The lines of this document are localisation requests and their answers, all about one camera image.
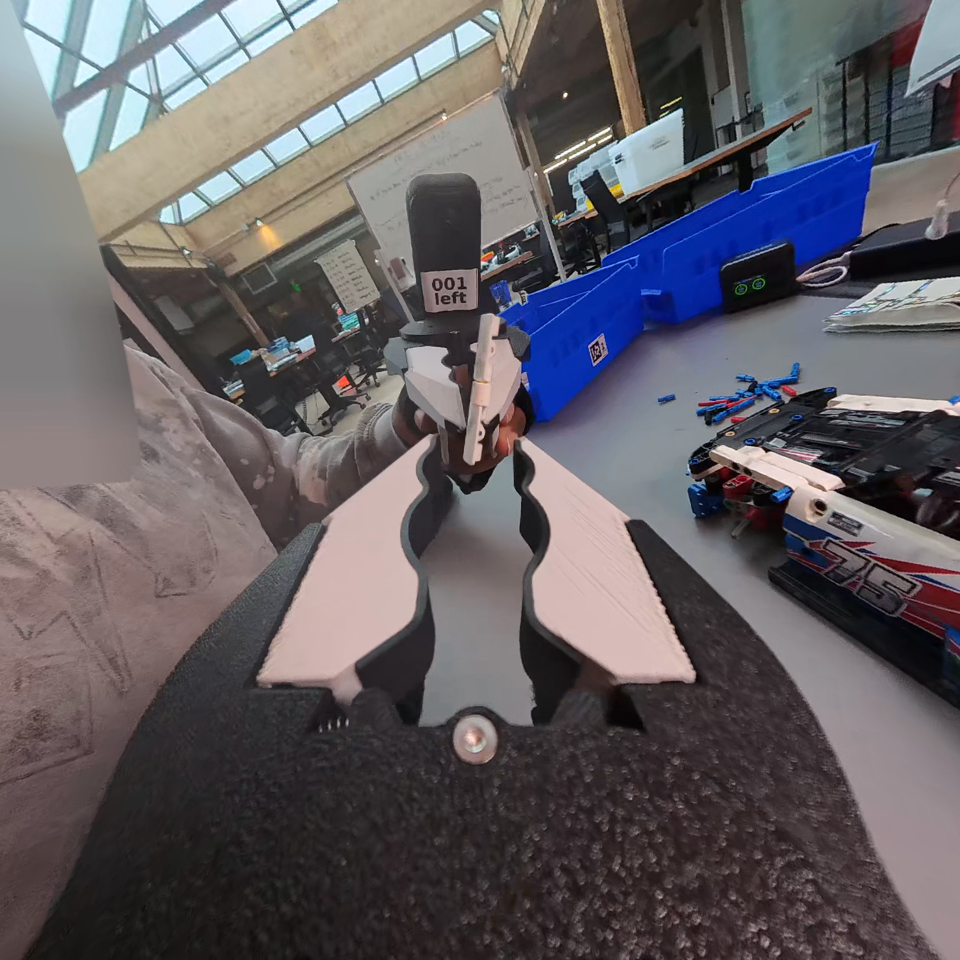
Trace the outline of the person's left hand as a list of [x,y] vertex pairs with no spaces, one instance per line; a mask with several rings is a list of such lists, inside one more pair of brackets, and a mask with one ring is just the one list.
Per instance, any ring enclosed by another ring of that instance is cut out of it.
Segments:
[[[529,393],[523,387],[517,391],[507,412],[500,418],[496,440],[490,451],[476,463],[463,459],[464,441],[460,435],[447,434],[447,456],[444,471],[451,478],[467,482],[474,476],[486,477],[513,453],[516,441],[526,435],[533,416]],[[415,406],[406,390],[402,389],[392,405],[391,423],[402,442],[414,447],[422,438],[440,433],[438,424],[425,411]]]

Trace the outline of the brick-built toy race car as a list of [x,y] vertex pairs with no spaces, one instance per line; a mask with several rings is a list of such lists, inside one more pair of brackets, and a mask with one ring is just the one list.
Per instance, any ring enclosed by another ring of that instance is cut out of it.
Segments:
[[708,402],[688,457],[698,520],[783,535],[770,582],[959,706],[959,400],[769,390]]

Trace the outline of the black office chair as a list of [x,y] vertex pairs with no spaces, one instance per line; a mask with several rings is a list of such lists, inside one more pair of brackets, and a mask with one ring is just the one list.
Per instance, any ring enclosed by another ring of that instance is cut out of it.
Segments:
[[319,421],[326,432],[330,433],[338,418],[350,412],[353,407],[366,409],[370,404],[370,396],[362,393],[354,381],[347,355],[341,345],[334,342],[333,328],[320,322],[311,336],[315,349],[309,358],[309,364],[314,369],[317,392],[327,404],[327,409]]
[[603,221],[606,246],[613,253],[631,242],[631,225],[626,208],[614,196],[599,170],[581,180],[582,191]]
[[274,378],[270,376],[261,356],[252,356],[237,368],[237,374],[243,385],[241,396],[243,406],[263,426],[283,436],[293,433],[311,433],[309,426],[296,408],[278,392]]

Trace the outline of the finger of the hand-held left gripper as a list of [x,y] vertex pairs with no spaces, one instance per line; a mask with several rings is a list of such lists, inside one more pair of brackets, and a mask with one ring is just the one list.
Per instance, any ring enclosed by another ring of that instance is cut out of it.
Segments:
[[443,346],[417,345],[405,350],[405,387],[414,407],[438,428],[465,434],[473,380],[466,367],[457,373]]
[[522,362],[512,352],[487,352],[480,357],[480,423],[485,427],[503,417],[521,385]]

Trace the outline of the black flat box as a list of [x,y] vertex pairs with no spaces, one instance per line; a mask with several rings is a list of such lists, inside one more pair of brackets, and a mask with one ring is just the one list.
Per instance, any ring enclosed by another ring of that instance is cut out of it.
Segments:
[[946,234],[927,238],[927,220],[889,224],[862,238],[849,252],[853,282],[898,282],[959,276],[959,212],[952,211]]

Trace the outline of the blue plastic bin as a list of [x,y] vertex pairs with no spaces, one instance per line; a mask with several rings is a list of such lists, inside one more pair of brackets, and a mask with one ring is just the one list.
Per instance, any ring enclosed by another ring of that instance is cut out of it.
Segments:
[[780,242],[807,264],[861,234],[879,144],[757,179],[608,255],[601,274],[641,294],[646,315],[678,323],[721,306],[721,266]]
[[501,314],[530,337],[521,381],[539,423],[554,419],[644,330],[636,258],[530,294]]

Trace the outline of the wooden far table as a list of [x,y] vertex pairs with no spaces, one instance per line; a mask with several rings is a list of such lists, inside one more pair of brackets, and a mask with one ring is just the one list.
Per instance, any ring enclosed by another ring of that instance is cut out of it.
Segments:
[[754,131],[743,139],[696,158],[678,171],[668,174],[649,186],[624,194],[618,198],[618,202],[625,205],[629,201],[649,197],[667,186],[688,182],[695,176],[720,166],[734,167],[738,176],[738,189],[740,192],[746,191],[755,178],[752,165],[754,154],[766,149],[784,133],[804,126],[812,112],[813,107],[808,106],[772,125],[763,126],[762,129]]

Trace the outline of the white brick assembly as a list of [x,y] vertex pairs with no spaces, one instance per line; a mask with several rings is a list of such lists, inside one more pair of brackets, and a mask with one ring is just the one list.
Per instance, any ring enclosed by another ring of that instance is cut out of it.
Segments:
[[493,314],[483,314],[478,327],[473,376],[463,435],[462,460],[468,466],[476,466],[483,456],[483,445],[487,433],[487,416],[491,407],[493,382],[497,369],[496,339],[498,332],[499,318]]

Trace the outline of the white monitor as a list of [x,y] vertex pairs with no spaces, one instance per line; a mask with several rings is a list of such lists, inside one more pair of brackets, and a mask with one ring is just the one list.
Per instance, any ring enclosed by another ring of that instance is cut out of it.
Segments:
[[911,58],[904,96],[913,97],[959,70],[959,1],[932,1]]

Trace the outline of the pile of blue red pins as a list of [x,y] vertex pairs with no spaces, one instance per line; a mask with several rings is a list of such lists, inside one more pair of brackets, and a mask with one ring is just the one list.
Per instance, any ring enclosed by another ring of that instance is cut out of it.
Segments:
[[706,426],[719,426],[724,423],[742,424],[749,414],[766,403],[767,412],[778,409],[787,401],[798,396],[797,385],[801,379],[802,365],[794,363],[788,373],[770,378],[755,378],[742,373],[735,377],[736,390],[726,394],[710,396],[697,405],[695,416]]

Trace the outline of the storage drawer racks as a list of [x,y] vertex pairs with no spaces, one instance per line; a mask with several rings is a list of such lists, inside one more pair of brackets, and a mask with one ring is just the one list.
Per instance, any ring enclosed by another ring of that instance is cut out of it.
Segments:
[[824,156],[874,145],[874,165],[958,146],[958,79],[907,95],[908,66],[889,56],[850,57],[818,78]]

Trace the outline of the white storage box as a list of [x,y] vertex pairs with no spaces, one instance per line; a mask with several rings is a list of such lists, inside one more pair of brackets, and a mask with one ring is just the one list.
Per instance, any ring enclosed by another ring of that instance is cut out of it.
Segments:
[[684,114],[676,109],[608,147],[624,195],[643,191],[685,165]]

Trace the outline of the person's left forearm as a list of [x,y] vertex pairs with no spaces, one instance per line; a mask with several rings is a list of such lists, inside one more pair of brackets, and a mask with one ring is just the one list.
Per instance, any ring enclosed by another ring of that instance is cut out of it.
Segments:
[[394,403],[367,408],[339,436],[256,431],[259,446],[246,456],[243,490],[272,545],[287,546],[397,462],[421,438],[406,426]]

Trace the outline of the paper flipchart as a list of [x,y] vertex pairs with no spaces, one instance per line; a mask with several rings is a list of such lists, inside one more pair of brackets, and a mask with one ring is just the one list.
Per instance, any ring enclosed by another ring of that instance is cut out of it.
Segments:
[[344,313],[354,314],[379,301],[378,285],[354,239],[324,251],[315,263],[332,287]]

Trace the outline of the whiteboard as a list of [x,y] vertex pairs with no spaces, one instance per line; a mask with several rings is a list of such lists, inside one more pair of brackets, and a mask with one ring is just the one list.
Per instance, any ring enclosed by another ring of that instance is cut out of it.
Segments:
[[481,196],[481,247],[486,249],[541,219],[531,174],[500,92],[438,121],[345,179],[380,252],[413,267],[406,192],[423,174],[469,175]]

